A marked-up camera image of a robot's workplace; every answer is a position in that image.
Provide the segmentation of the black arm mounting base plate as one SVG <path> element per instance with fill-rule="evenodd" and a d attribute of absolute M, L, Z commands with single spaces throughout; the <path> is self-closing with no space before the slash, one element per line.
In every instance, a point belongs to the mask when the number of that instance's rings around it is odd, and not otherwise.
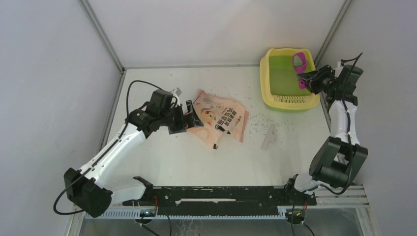
<path fill-rule="evenodd" d="M 315 195 L 296 194 L 283 186 L 162 186 L 123 206 L 159 207 L 169 216 L 277 216 L 279 207 L 315 206 Z"/>

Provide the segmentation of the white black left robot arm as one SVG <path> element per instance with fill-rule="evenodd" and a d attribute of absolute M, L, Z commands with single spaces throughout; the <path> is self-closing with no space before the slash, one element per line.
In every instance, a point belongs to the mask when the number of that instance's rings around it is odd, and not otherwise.
<path fill-rule="evenodd" d="M 160 127 L 177 134 L 204 125 L 192 101 L 180 103 L 179 94 L 179 88 L 155 90 L 149 101 L 127 115 L 120 131 L 95 157 L 78 169 L 69 168 L 63 175 L 68 200 L 94 218 L 129 200 L 150 204 L 154 198 L 151 183 L 133 177 L 113 186 L 109 178 L 123 159 Z"/>

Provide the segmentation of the magenta plastic scoop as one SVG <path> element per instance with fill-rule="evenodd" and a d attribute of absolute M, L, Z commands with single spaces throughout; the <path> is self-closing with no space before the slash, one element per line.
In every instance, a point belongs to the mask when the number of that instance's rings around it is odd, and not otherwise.
<path fill-rule="evenodd" d="M 298 86 L 300 89 L 305 89 L 306 85 L 305 82 L 298 77 L 298 74 L 302 74 L 305 72 L 307 68 L 307 60 L 304 52 L 295 53 L 292 56 L 292 65 L 293 69 L 297 74 L 298 78 Z"/>

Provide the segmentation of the pink cat litter bag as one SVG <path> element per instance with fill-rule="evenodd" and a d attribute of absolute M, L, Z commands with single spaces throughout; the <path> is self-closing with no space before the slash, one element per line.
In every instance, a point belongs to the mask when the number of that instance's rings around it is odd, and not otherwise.
<path fill-rule="evenodd" d="M 203 126 L 187 131 L 197 135 L 209 147 L 217 149 L 223 135 L 243 142 L 249 112 L 239 102 L 200 90 L 193 102 L 193 108 Z"/>

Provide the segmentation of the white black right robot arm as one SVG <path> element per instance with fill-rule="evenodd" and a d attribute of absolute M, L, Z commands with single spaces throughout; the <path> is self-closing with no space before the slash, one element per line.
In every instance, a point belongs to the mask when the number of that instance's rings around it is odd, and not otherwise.
<path fill-rule="evenodd" d="M 313 157 L 308 174 L 297 175 L 294 185 L 284 191 L 289 204 L 298 204 L 304 194 L 318 188 L 343 194 L 367 159 L 368 149 L 360 145 L 356 133 L 358 99 L 353 94 L 362 74 L 363 69 L 348 64 L 336 69 L 326 65 L 297 75 L 309 92 L 326 95 L 330 135 Z"/>

